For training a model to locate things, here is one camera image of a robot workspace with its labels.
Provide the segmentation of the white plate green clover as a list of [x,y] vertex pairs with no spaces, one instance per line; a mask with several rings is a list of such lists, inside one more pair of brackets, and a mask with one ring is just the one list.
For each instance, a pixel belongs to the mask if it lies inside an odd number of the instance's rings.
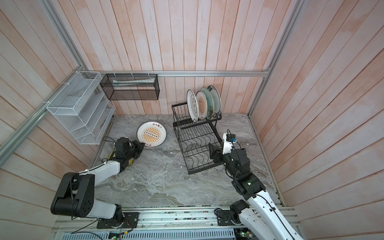
[[192,121],[197,122],[199,118],[199,106],[196,95],[191,89],[187,91],[187,105]]

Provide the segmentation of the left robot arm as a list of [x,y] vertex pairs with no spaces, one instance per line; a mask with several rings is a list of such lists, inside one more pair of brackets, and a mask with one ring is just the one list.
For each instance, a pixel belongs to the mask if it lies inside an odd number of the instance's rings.
[[145,143],[119,138],[111,156],[101,165],[78,173],[66,173],[51,204],[53,215],[114,220],[120,224],[124,214],[118,204],[95,198],[95,187],[123,172],[142,154]]

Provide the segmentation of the black two-tier dish rack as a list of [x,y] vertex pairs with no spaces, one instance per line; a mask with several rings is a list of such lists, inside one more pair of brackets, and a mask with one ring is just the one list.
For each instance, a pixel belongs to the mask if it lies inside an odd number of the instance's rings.
[[221,165],[210,158],[209,145],[223,145],[216,125],[222,115],[211,120],[194,122],[186,102],[172,105],[173,128],[179,143],[189,175]]

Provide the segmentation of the green rim white plate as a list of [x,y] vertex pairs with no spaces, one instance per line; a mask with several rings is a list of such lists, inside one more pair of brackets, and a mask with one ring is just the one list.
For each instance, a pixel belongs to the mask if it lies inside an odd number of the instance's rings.
[[216,118],[221,113],[222,104],[221,104],[220,94],[219,94],[218,90],[213,85],[209,85],[208,90],[210,91],[211,96],[212,96],[212,101],[214,104],[214,118]]

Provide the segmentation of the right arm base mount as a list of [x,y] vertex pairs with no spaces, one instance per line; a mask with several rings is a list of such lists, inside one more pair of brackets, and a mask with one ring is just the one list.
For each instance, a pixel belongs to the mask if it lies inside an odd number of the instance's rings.
[[217,208],[214,210],[219,226],[250,226],[259,219],[250,208],[241,211],[223,210]]

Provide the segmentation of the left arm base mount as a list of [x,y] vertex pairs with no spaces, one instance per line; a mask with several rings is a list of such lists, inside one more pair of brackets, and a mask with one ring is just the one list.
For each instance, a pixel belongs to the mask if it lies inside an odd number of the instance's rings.
[[121,215],[112,219],[99,219],[97,229],[135,229],[138,225],[139,212],[122,212]]

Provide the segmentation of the yellow round plate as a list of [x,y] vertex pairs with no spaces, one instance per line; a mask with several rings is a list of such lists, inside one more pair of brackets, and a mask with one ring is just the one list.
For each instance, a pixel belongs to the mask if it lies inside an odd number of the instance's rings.
[[[113,149],[113,151],[111,152],[111,154],[109,155],[109,157],[107,158],[107,161],[114,161],[116,157],[116,148]],[[135,159],[134,158],[131,158],[129,160],[126,160],[126,167],[130,167],[133,165]]]

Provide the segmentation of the orange sunburst plate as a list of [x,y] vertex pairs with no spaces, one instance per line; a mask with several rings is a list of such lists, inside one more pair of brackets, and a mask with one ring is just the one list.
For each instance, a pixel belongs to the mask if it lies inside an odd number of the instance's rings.
[[207,116],[207,98],[202,91],[198,91],[196,99],[199,108],[198,118],[199,120],[204,120]]
[[155,121],[142,123],[137,129],[137,139],[146,147],[158,147],[167,139],[167,130],[164,125]]

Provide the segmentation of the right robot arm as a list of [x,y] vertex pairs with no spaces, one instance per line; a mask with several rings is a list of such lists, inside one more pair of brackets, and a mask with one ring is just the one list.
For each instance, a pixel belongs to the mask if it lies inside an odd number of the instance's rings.
[[209,144],[210,159],[222,163],[232,177],[232,185],[244,199],[230,206],[232,221],[241,223],[259,240],[301,240],[273,202],[266,187],[250,170],[245,149],[224,142],[222,148]]

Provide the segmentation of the mint green flower plate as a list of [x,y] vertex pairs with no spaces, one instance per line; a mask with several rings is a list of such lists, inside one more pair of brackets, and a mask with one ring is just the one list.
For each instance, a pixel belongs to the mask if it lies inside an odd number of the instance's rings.
[[207,101],[206,119],[211,120],[213,118],[213,115],[214,115],[214,103],[213,103],[213,98],[212,98],[211,92],[206,87],[203,87],[201,89],[201,91],[204,93],[204,95],[206,97],[206,101]]

